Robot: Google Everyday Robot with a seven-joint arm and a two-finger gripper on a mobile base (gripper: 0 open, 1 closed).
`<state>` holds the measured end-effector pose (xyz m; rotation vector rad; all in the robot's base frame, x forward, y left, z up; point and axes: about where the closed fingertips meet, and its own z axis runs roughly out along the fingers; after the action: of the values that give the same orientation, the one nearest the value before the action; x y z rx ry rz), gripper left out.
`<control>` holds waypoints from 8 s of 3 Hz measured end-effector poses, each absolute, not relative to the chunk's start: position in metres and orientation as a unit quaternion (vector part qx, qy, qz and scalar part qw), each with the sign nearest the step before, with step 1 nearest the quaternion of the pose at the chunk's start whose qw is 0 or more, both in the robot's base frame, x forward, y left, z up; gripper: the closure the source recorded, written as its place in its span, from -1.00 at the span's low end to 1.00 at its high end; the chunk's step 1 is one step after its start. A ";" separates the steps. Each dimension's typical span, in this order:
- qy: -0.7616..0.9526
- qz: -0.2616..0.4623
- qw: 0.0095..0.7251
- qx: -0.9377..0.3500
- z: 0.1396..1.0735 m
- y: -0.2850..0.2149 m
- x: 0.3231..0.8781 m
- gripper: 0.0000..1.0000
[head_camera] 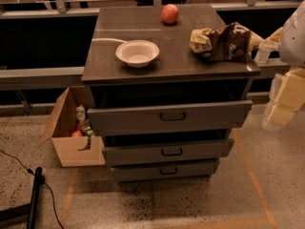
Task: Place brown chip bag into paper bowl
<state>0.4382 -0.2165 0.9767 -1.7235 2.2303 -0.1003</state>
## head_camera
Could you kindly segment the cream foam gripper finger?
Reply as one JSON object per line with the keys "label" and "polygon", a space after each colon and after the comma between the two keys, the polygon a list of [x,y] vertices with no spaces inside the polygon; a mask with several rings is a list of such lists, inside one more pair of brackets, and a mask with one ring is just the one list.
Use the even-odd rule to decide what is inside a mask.
{"label": "cream foam gripper finger", "polygon": [[262,50],[277,52],[279,49],[279,39],[280,34],[282,33],[282,28],[274,31],[269,37],[267,37],[261,44],[260,48]]}
{"label": "cream foam gripper finger", "polygon": [[274,132],[285,127],[305,104],[305,69],[293,68],[284,75],[277,73],[269,98],[262,127]]}

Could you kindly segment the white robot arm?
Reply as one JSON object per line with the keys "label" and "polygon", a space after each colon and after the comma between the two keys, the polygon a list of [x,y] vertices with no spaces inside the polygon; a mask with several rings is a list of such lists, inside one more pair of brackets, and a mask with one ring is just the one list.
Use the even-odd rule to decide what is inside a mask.
{"label": "white robot arm", "polygon": [[291,68],[272,82],[262,123],[271,132],[285,127],[305,104],[305,1],[285,22],[278,50],[280,60]]}

